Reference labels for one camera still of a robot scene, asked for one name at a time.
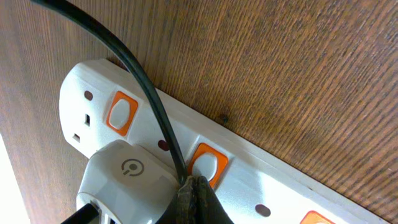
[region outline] black cable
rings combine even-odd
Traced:
[[[174,135],[173,128],[170,124],[169,118],[167,117],[166,111],[164,110],[163,104],[155,90],[155,86],[148,78],[135,56],[114,34],[111,33],[111,31],[72,3],[64,0],[31,1],[54,10],[87,30],[107,46],[120,59],[120,61],[122,61],[127,70],[134,75],[138,84],[141,86],[142,90],[144,90],[150,106],[154,111],[160,129],[169,145],[169,150],[177,171],[178,181],[183,185],[187,179],[187,167],[182,157],[180,146],[178,145],[177,138]]]
[[[95,219],[100,213],[97,209],[90,203],[81,207],[77,212],[63,221],[61,224],[86,224],[90,223]]]

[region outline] brown wooden panel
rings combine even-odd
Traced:
[[[74,3],[161,90],[398,223],[396,1]],[[0,39],[0,132],[32,223],[57,223],[87,162],[63,139],[60,85],[112,54],[27,1],[0,1]]]

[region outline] power strip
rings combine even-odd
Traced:
[[[235,223],[387,223],[157,91],[187,164],[196,158],[201,146],[225,156],[222,172],[210,183]],[[113,108],[126,107],[115,106],[115,97],[137,104],[136,108],[130,107],[130,114],[115,116],[123,121],[109,118]],[[129,119],[131,124],[122,130],[119,124]],[[130,73],[105,59],[79,63],[67,75],[60,91],[60,120],[67,142],[88,158],[108,143],[122,139],[140,145],[174,170],[170,153],[160,148],[163,135],[145,94]]]

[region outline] small hole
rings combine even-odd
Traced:
[[[159,148],[161,148],[163,151],[168,151],[169,150],[169,146],[167,145],[167,142],[164,140],[159,140],[157,142],[157,146]]]
[[[76,140],[77,142],[80,142],[80,137],[79,137],[79,135],[75,134],[75,135],[73,136],[73,138],[74,138],[74,140]]]
[[[256,205],[256,212],[263,217],[269,217],[271,215],[271,210],[262,204]]]
[[[90,92],[90,91],[85,91],[85,98],[87,99],[87,100],[92,100],[93,99],[93,94]]]
[[[86,122],[85,122],[85,124],[90,127],[90,116],[88,116],[88,114],[86,114]]]

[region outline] white plug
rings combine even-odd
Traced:
[[[88,161],[77,209],[96,206],[100,223],[155,223],[178,188],[172,170],[144,148],[116,140]]]

